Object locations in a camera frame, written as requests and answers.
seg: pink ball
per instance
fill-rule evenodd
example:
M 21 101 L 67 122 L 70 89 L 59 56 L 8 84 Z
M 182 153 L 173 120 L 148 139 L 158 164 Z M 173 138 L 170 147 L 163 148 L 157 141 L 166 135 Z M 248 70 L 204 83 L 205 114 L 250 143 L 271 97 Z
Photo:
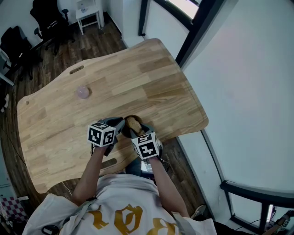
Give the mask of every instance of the pink ball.
M 77 89 L 78 97 L 81 99 L 87 99 L 89 97 L 89 89 L 85 86 L 79 86 Z

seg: wooden desk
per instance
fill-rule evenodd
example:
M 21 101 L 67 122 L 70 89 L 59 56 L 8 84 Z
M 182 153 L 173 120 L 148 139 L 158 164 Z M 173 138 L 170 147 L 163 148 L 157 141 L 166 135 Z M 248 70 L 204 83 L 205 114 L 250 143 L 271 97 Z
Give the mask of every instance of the wooden desk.
M 87 86 L 86 100 L 76 95 Z M 158 39 L 85 60 L 17 105 L 23 156 L 39 193 L 68 179 L 80 178 L 90 158 L 87 126 L 107 117 L 135 114 L 155 127 L 164 141 L 197 132 L 206 114 L 185 75 Z M 101 175 L 125 168 L 136 154 L 122 135 L 103 160 Z

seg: black office chair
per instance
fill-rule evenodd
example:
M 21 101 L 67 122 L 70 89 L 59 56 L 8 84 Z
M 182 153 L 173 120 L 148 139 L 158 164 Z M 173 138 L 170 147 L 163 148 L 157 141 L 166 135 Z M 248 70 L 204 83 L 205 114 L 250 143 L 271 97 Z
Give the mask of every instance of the black office chair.
M 62 12 L 65 15 L 65 19 L 59 12 L 57 7 L 57 0 L 34 0 L 33 8 L 31 10 L 31 15 L 39 24 L 39 29 L 36 28 L 34 31 L 35 35 L 38 35 L 44 41 L 51 40 L 45 47 L 54 43 L 54 55 L 57 55 L 59 44 L 63 38 L 69 38 L 74 42 L 71 36 L 70 30 L 68 28 L 68 9 L 63 9 Z
M 43 61 L 35 55 L 35 52 L 31 51 L 31 48 L 32 45 L 18 26 L 7 29 L 1 37 L 0 49 L 11 62 L 11 66 L 8 66 L 7 61 L 5 61 L 3 68 L 7 67 L 15 71 L 20 66 L 23 66 L 23 70 L 18 77 L 21 81 L 25 72 L 28 72 L 29 79 L 32 80 L 32 63 L 35 60 L 38 62 Z

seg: checkered fabric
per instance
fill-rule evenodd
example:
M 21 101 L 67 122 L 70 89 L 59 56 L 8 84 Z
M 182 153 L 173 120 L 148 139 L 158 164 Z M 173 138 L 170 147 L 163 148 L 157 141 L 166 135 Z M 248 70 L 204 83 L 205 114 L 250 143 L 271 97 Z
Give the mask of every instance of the checkered fabric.
M 28 221 L 28 217 L 17 198 L 2 197 L 0 198 L 0 202 L 0 211 L 6 221 L 10 217 L 15 218 L 18 221 Z

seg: white box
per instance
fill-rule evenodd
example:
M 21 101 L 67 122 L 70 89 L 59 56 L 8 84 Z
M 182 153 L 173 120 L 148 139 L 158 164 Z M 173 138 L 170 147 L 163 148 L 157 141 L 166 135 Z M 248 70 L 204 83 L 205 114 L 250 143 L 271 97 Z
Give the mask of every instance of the white box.
M 115 128 L 96 122 L 88 126 L 88 142 L 99 146 L 107 146 L 114 141 Z
M 132 139 L 132 144 L 142 160 L 159 155 L 160 143 L 155 132 Z

